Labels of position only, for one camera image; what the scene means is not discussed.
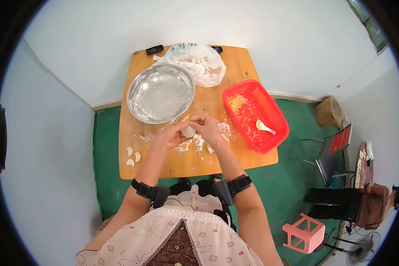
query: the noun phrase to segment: plastic bag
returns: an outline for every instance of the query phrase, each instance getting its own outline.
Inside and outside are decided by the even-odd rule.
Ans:
[[[201,87],[220,84],[226,66],[216,50],[208,45],[181,43],[173,45],[163,57],[154,55],[154,65],[174,64],[187,69],[194,83]]]

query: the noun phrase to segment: folding chair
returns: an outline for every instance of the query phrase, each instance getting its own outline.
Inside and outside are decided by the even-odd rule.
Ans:
[[[352,124],[341,129],[337,133],[324,138],[324,141],[317,139],[302,139],[300,141],[317,141],[323,143],[319,159],[315,162],[310,162],[308,160],[298,159],[302,162],[307,162],[319,168],[322,178],[324,179],[324,186],[327,188],[330,185],[331,178],[347,176],[354,174],[354,171],[344,171],[344,174],[334,175],[337,171],[337,157],[336,153],[342,151],[344,148],[350,145],[351,140]]]

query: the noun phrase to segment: brown clothing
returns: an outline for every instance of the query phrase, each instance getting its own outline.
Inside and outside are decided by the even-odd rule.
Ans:
[[[388,206],[389,189],[386,186],[373,184],[365,187],[359,208],[356,224],[367,230],[376,229],[384,219]]]

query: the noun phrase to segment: stainless steel bowl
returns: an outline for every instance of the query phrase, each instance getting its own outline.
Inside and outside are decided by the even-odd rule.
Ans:
[[[147,124],[161,124],[182,115],[194,95],[194,82],[185,69],[158,65],[134,78],[128,88],[127,106],[136,119]]]

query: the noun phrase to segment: red chair back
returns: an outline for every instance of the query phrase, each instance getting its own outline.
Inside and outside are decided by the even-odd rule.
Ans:
[[[328,150],[329,155],[337,153],[342,149],[344,149],[345,147],[349,146],[351,138],[351,129],[352,129],[352,124],[346,126],[345,128],[343,128],[342,130],[333,135],[333,138],[331,140],[331,145]]]

